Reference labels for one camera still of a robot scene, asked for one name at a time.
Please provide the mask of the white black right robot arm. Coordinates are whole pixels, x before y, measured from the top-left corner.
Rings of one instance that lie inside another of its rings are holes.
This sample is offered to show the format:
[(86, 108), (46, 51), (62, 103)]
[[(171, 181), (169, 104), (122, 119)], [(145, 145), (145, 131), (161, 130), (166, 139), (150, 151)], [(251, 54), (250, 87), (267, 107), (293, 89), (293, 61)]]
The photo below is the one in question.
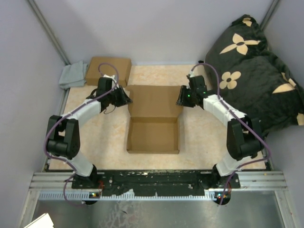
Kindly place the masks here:
[(179, 106), (199, 106), (213, 114), (227, 128), (226, 147), (224, 157), (215, 164), (203, 181), (203, 187), (223, 188), (228, 183), (228, 177), (241, 165), (253, 161), (263, 144), (257, 136), (261, 136), (258, 118), (249, 118), (247, 114), (235, 109), (224, 99), (207, 90), (203, 76), (187, 76), (188, 85), (180, 88), (176, 102)]

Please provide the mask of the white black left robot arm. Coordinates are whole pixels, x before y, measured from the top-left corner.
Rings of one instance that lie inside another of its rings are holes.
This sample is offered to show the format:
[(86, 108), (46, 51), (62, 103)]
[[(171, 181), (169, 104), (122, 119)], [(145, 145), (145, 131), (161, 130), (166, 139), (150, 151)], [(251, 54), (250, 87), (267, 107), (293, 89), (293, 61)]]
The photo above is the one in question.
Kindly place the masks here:
[(108, 106), (121, 107), (130, 103), (132, 100), (118, 84), (118, 76), (104, 75), (80, 106), (67, 114), (49, 118), (45, 154), (51, 159), (66, 162), (73, 169), (76, 187), (92, 189), (101, 183), (96, 166), (80, 151), (80, 128)]

